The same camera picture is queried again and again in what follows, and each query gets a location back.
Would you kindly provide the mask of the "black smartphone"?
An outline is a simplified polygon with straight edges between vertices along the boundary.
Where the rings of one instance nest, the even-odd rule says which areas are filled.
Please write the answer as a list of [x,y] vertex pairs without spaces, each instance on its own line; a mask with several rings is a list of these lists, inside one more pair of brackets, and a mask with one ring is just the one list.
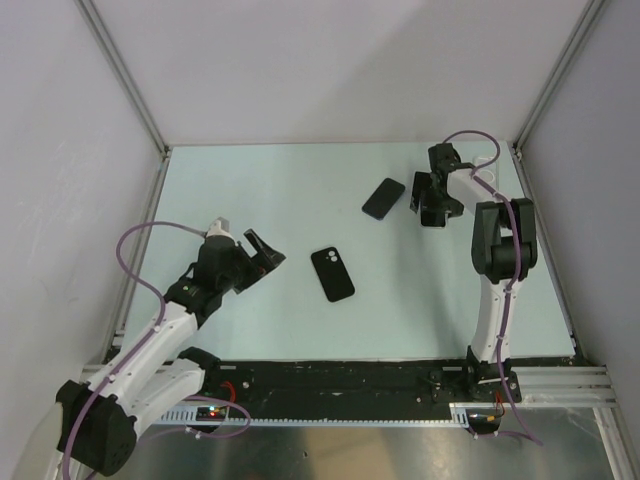
[[442,229],[442,228],[446,228],[446,221],[442,222],[442,221],[421,221],[421,226],[425,227],[425,228],[438,228],[438,229]]

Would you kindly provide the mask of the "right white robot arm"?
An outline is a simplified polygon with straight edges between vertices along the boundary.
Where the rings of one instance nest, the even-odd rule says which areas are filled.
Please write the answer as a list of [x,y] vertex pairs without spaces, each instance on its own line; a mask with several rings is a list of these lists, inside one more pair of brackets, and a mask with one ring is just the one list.
[[471,260],[480,277],[478,321],[458,375],[442,373],[437,387],[454,397],[490,401],[507,397],[511,370],[509,333],[519,289],[538,259],[535,209],[510,198],[471,165],[414,174],[410,209],[424,227],[443,228],[452,217],[474,215]]

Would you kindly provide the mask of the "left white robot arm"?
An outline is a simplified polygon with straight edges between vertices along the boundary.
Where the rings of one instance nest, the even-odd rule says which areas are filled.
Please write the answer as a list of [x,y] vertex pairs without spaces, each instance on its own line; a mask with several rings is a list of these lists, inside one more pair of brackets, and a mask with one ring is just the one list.
[[244,234],[255,250],[249,254],[222,218],[196,234],[202,239],[196,260],[166,292],[151,290],[159,309],[134,343],[88,380],[69,380],[58,390],[63,478],[69,478],[72,462],[103,476],[117,473],[164,412],[194,394],[209,399],[220,391],[222,376],[208,365],[179,359],[166,372],[159,369],[221,307],[227,293],[252,287],[286,257],[252,229]]

